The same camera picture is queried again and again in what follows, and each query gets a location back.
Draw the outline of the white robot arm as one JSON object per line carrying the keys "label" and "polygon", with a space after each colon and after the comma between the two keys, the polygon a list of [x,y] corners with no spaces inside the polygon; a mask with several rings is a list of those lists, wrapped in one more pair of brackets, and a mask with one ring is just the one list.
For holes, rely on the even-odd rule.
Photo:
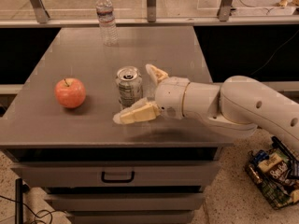
{"label": "white robot arm", "polygon": [[143,98],[113,117],[117,124],[144,122],[163,116],[198,119],[216,133],[248,137],[259,127],[299,151],[299,104],[263,83],[244,76],[222,84],[170,77],[152,64],[147,73],[156,85],[152,101]]}

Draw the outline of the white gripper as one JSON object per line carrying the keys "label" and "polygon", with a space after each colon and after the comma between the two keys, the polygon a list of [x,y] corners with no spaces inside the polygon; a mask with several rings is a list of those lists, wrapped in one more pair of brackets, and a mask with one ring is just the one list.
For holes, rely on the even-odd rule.
{"label": "white gripper", "polygon": [[183,98],[190,84],[187,78],[169,77],[153,64],[146,65],[146,71],[155,85],[155,101],[142,98],[130,107],[124,108],[113,117],[117,124],[126,125],[156,119],[162,115],[170,119],[183,118]]}

